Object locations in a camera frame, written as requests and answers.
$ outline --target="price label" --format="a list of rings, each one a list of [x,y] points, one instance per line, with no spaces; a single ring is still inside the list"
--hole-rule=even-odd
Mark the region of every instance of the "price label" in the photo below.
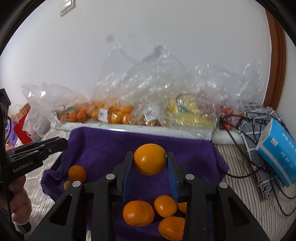
[[[98,120],[108,122],[108,111],[106,109],[100,109]]]

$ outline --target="small orange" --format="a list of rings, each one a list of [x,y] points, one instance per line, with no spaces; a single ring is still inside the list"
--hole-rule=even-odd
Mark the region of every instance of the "small orange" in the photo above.
[[[78,112],[76,117],[78,122],[85,122],[87,118],[86,113],[83,111]]]
[[[112,115],[109,115],[109,114],[108,114],[108,123],[112,123],[112,122],[111,122],[111,118],[112,118]]]
[[[168,195],[161,195],[154,201],[155,211],[162,217],[173,216],[177,211],[174,199]]]
[[[87,117],[89,117],[89,118],[91,118],[91,114],[92,114],[92,112],[94,111],[94,107],[92,106],[92,107],[89,107],[87,110],[86,110],[86,115],[87,115]]]
[[[72,182],[81,181],[83,183],[86,180],[86,171],[82,166],[74,165],[69,168],[68,177]]]
[[[69,122],[77,122],[76,112],[72,111],[69,113]]]
[[[94,110],[94,111],[91,113],[91,117],[92,117],[94,120],[98,120],[98,115],[99,115],[99,110]]]
[[[153,222],[154,210],[148,202],[130,201],[124,206],[122,216],[127,224],[141,227]]]
[[[111,123],[120,124],[122,123],[123,113],[121,111],[113,113],[111,116]]]
[[[118,111],[120,111],[120,109],[118,108],[118,103],[115,102],[109,106],[109,109],[108,109],[109,113],[114,113],[114,112],[118,112]]]
[[[60,121],[64,121],[65,120],[65,115],[58,115],[57,119],[60,120]]]
[[[84,112],[84,113],[86,113],[86,110],[87,110],[87,108],[85,108],[85,107],[79,107],[79,108],[77,108],[77,111],[78,112]]]
[[[72,182],[71,182],[70,180],[65,181],[65,182],[64,182],[64,185],[63,185],[63,186],[64,186],[64,189],[67,190],[68,187],[71,185],[71,183],[72,183]]]
[[[170,241],[181,241],[183,239],[185,219],[180,217],[167,217],[158,225],[159,233]]]
[[[131,105],[123,105],[120,107],[120,111],[124,114],[130,114],[133,110],[133,106]]]
[[[129,117],[130,117],[130,114],[125,114],[122,117],[122,123],[125,124],[125,125],[128,125],[129,124]]]
[[[97,104],[95,105],[95,107],[96,107],[98,110],[100,110],[101,108],[104,107],[104,105],[105,105],[105,103],[97,103]]]
[[[156,144],[140,146],[133,156],[136,169],[145,176],[158,174],[166,166],[165,150]]]
[[[178,209],[183,212],[186,213],[186,209],[187,209],[187,202],[180,202],[177,203]]]

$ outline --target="striped carpet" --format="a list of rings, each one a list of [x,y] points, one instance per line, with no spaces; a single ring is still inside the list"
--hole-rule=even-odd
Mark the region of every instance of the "striped carpet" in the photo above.
[[[69,132],[52,129],[49,133],[47,133],[44,139],[50,139],[56,136],[68,139],[69,134]],[[235,145],[215,146],[230,166],[229,173],[241,176],[251,172],[250,166],[246,163],[246,160]],[[246,152],[243,145],[240,145],[240,147],[244,150],[244,152]],[[27,174],[25,189],[27,190],[32,202],[32,213],[30,216],[32,231],[37,227],[42,218],[54,205],[54,201],[42,192],[40,181],[44,170],[51,168],[59,155],[60,153],[51,155],[44,161],[42,167]],[[254,177],[234,179],[226,176],[224,181],[231,186],[231,188],[249,208],[260,225],[263,227],[264,231],[267,233],[270,240],[280,241],[296,218],[296,212],[290,217],[285,217],[278,208],[274,196],[266,201],[263,201]],[[288,196],[295,196],[295,185],[290,188],[284,188],[284,192]],[[278,197],[283,210],[286,213],[290,213],[296,205],[296,200],[288,200],[282,195],[282,193],[278,193]],[[25,235],[26,240],[29,238],[32,231]],[[87,233],[86,240],[91,240],[89,231]]]
[[[243,176],[251,173],[251,167],[235,145],[215,145],[229,166],[229,173]],[[240,148],[247,155],[244,145]],[[296,212],[290,217],[284,216],[275,197],[264,201],[254,176],[236,179],[225,176],[223,179],[236,192],[254,217],[258,220],[271,241],[280,241],[296,218]],[[290,197],[296,195],[295,185],[284,188],[284,193]],[[291,213],[296,206],[296,199],[289,200],[281,192],[277,193],[279,202],[285,213]]]

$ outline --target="yellow fruit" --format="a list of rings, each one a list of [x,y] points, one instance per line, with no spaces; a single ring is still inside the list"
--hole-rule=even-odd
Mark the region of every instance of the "yellow fruit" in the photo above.
[[[183,239],[185,219],[180,217],[167,217],[158,225],[159,233],[170,241]]]
[[[167,218],[176,213],[177,205],[172,197],[162,195],[155,199],[154,209],[160,216]]]
[[[64,189],[67,190],[68,187],[71,185],[71,183],[72,183],[72,182],[69,181],[69,180],[68,180],[68,181],[65,181],[65,182],[64,182],[64,185],[63,185],[63,186],[64,186]]]
[[[136,200],[124,206],[122,216],[127,224],[141,227],[153,222],[154,211],[148,202]]]
[[[186,209],[187,209],[187,202],[180,202],[177,203],[178,209],[183,212],[186,213]]]
[[[82,166],[74,165],[69,168],[68,177],[72,182],[80,181],[83,183],[86,180],[86,171]]]
[[[158,174],[166,166],[165,150],[156,144],[140,146],[133,156],[134,166],[143,175]]]

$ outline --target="gray checkered cloth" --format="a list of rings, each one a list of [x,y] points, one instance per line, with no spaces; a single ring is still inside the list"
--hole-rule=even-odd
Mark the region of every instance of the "gray checkered cloth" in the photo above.
[[[239,127],[240,130],[244,132],[244,133],[241,132],[240,134],[241,134],[241,136],[244,140],[244,143],[246,145],[247,153],[250,157],[250,160],[253,163],[255,163],[257,166],[260,166],[263,169],[265,169],[263,159],[260,156],[260,154],[256,151],[256,144],[254,142],[252,142],[249,138],[251,138],[253,141],[255,141],[257,143],[260,138],[260,132],[264,130],[264,128],[269,123],[269,121],[272,119],[272,117],[279,120],[279,121],[281,121],[281,119],[276,114],[276,112],[273,108],[264,107],[263,105],[260,105],[260,104],[245,105],[244,112],[248,118],[252,118],[252,119],[255,118],[256,120],[259,120],[259,121],[266,120],[266,122],[254,123],[254,131],[252,129],[253,128],[253,121],[243,120],[241,122],[240,127]],[[261,190],[264,200],[266,200],[274,194],[272,191],[271,184],[270,184],[269,175],[265,171],[258,169],[255,165],[251,164],[251,166],[254,171],[257,171],[256,178],[258,181],[258,185],[259,185],[259,188]],[[280,180],[280,178],[277,175],[275,175],[273,177],[272,183],[273,183],[275,191],[278,192],[279,188],[278,188],[278,185],[276,184],[274,179],[276,180],[277,184],[280,185],[281,188],[284,187],[284,184],[282,183],[282,181]]]

